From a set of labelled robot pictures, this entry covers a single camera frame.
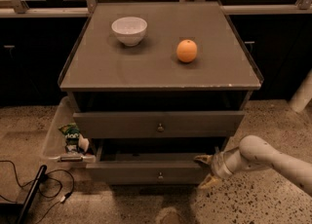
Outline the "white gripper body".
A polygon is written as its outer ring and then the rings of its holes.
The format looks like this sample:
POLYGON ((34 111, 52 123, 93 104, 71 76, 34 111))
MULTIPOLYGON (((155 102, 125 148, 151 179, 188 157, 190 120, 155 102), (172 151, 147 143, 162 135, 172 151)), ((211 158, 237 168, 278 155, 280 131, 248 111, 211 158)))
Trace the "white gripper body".
POLYGON ((215 153, 211 163, 212 173, 220 178, 227 179, 233 175, 225 163, 224 152, 215 153))

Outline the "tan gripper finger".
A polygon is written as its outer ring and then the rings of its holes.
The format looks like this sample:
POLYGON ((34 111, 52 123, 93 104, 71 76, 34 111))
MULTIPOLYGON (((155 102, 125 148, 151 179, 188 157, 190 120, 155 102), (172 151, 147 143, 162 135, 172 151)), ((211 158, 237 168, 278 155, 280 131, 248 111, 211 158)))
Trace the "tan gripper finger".
POLYGON ((196 163, 206 165, 208 167, 212 164, 212 160, 213 160, 213 155, 198 155, 194 157, 194 161, 196 163))
POLYGON ((212 175, 211 173, 209 173, 205 179, 198 185, 199 189, 209 189, 213 186, 215 186, 217 183, 219 183, 221 181, 220 178, 218 178, 215 175, 212 175))

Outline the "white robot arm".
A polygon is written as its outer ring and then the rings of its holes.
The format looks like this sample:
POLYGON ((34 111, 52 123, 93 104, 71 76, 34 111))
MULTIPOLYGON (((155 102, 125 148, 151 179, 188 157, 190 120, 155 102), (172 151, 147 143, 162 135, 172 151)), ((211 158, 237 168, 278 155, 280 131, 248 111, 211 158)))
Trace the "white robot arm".
POLYGON ((194 161, 207 166, 210 170, 200 183, 200 188, 211 187, 240 171, 272 168, 312 196, 312 165, 275 149, 255 135, 245 136, 239 145, 231 150, 216 152, 213 155, 198 155, 194 161))

